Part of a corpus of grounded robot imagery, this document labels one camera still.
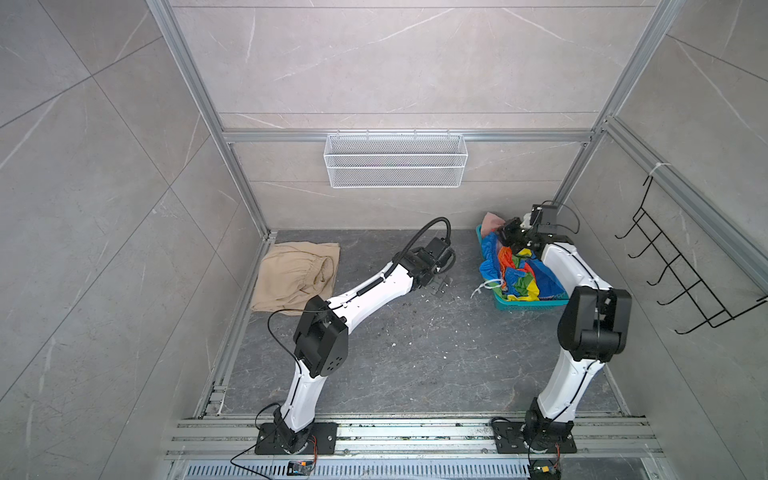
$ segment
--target black mounting plate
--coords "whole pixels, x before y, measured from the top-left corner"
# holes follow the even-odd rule
[[[333,455],[336,451],[336,431],[338,429],[338,423],[324,422],[312,424],[310,437],[314,435],[317,439],[317,455]],[[312,442],[307,442],[306,446],[295,455],[311,454],[312,452]],[[280,437],[275,433],[274,423],[261,424],[259,443],[253,449],[253,453],[254,455],[285,455],[287,453],[280,444]]]
[[[498,420],[491,424],[493,429],[493,439],[496,442],[497,453],[528,453],[528,444],[523,437],[523,425],[525,422],[504,422]],[[542,438],[540,435],[536,439],[535,449],[531,450],[531,453],[554,453],[558,452],[554,446],[554,440],[547,442],[546,438]],[[574,443],[573,436],[569,435],[569,439],[565,439],[560,443],[560,453],[576,453],[576,444]],[[546,452],[542,452],[541,448],[537,445],[544,445],[551,443],[551,446],[547,447]]]

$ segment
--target pink cloth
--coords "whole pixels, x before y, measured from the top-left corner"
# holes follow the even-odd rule
[[[486,235],[503,226],[504,223],[504,219],[499,215],[492,214],[491,212],[486,213],[480,225],[480,237],[485,238]]]

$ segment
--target teal plastic basket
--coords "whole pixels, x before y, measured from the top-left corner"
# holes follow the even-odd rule
[[[477,227],[478,242],[482,243],[482,237],[480,235],[480,225]],[[547,310],[556,306],[563,306],[568,304],[566,300],[539,300],[538,302],[521,302],[519,300],[504,300],[495,290],[493,292],[493,299],[496,303],[496,308],[502,311],[509,310]]]

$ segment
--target pile of clothes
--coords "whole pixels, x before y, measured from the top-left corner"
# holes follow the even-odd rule
[[[501,225],[505,223],[500,217],[488,214],[481,227],[480,246],[485,261],[480,264],[480,274],[485,283],[507,301],[566,300],[568,294],[558,278],[533,252],[502,244],[498,234],[501,225],[488,227],[499,221]]]

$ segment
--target laundry basket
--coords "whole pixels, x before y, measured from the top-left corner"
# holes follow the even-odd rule
[[[333,188],[458,187],[467,156],[449,132],[331,134],[323,153]]]
[[[482,235],[480,234],[480,225],[477,227],[478,242],[482,243]],[[568,299],[565,300],[539,300],[538,302],[521,302],[518,300],[504,300],[501,296],[501,289],[494,288],[491,290],[496,303],[496,308],[499,310],[547,310],[556,306],[563,306],[568,304]]]

